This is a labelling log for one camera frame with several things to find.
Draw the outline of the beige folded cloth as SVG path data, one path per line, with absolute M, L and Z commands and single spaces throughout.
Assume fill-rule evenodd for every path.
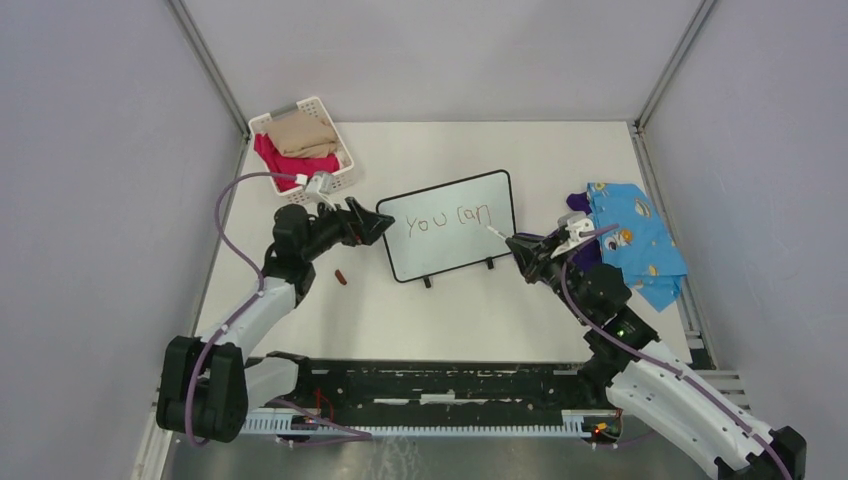
M 290 158 L 324 158 L 334 154 L 339 138 L 330 122 L 302 111 L 272 121 L 265 134 L 276 150 Z

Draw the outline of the purple cloth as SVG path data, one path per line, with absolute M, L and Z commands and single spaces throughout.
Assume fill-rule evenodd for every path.
M 572 212 L 581 212 L 587 216 L 592 214 L 592 209 L 587 193 L 572 193 L 566 198 L 566 204 Z M 601 247 L 598 240 L 593 240 L 573 257 L 574 263 L 584 272 L 602 263 Z

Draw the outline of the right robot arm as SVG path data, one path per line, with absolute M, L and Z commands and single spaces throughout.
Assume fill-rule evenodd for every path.
M 592 356 L 577 382 L 580 400 L 632 414 L 712 479 L 805 478 L 805 438 L 755 418 L 676 356 L 629 307 L 621 270 L 582 270 L 573 258 L 583 246 L 571 245 L 572 238 L 560 229 L 514 234 L 505 244 L 524 280 L 549 287 L 589 329 Z

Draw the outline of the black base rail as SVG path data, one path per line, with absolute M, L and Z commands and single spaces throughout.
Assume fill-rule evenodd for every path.
M 349 427 L 552 426 L 612 410 L 577 364 L 302 359 L 284 400 Z

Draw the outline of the blue patterned cloth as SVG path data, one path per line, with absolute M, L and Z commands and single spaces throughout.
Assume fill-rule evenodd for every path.
M 688 268 L 656 207 L 635 184 L 590 182 L 593 221 L 612 229 L 599 237 L 604 263 L 619 268 L 624 282 L 661 312 L 681 294 Z

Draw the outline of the black framed whiteboard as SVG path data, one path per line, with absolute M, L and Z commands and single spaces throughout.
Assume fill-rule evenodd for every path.
M 510 174 L 494 170 L 380 200 L 395 224 L 384 234 L 394 280 L 408 283 L 510 254 L 486 226 L 516 233 Z

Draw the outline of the white plastic basket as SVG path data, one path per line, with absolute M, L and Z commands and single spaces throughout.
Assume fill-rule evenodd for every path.
M 317 96 L 265 113 L 248 122 L 253 151 L 274 193 L 288 203 L 304 204 L 306 181 L 318 173 L 330 178 L 335 192 L 352 186 L 359 171 L 328 110 Z

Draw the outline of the white whiteboard marker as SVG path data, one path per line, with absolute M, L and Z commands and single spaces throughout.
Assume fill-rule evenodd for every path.
M 496 237 L 498 237 L 500 240 L 502 240 L 502 241 L 504 241 L 504 242 L 506 242 L 506 241 L 508 241 L 508 240 L 510 240 L 510 239 L 512 238 L 512 236 L 511 236 L 511 235 L 508 235 L 508 234 L 506 234 L 506 233 L 504 233 L 504 232 L 501 232 L 500 230 L 498 230 L 498 229 L 494 228 L 494 227 L 493 227 L 493 226 L 491 226 L 491 225 L 487 225 L 487 226 L 486 226 L 486 228 L 487 228 L 487 230 L 488 230 L 488 231 L 490 231 L 491 233 L 493 233 Z

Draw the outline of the magenta cloth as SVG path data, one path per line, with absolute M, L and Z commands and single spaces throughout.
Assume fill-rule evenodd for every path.
M 312 176 L 318 171 L 334 173 L 340 168 L 339 160 L 335 154 L 320 158 L 286 157 L 278 152 L 270 138 L 264 134 L 255 137 L 254 151 L 263 160 L 270 172 L 292 177 L 297 174 Z

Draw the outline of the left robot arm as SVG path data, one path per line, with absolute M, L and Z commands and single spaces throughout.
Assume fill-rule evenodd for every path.
M 250 412 L 279 397 L 290 407 L 306 405 L 313 379 L 296 361 L 250 355 L 283 317 L 297 309 L 315 279 L 313 262 L 337 244 L 376 243 L 394 217 L 348 197 L 343 205 L 321 204 L 316 213 L 289 204 L 274 214 L 273 241 L 266 250 L 253 293 L 200 336 L 176 336 L 167 345 L 155 419 L 185 434 L 196 446 L 228 443 Z

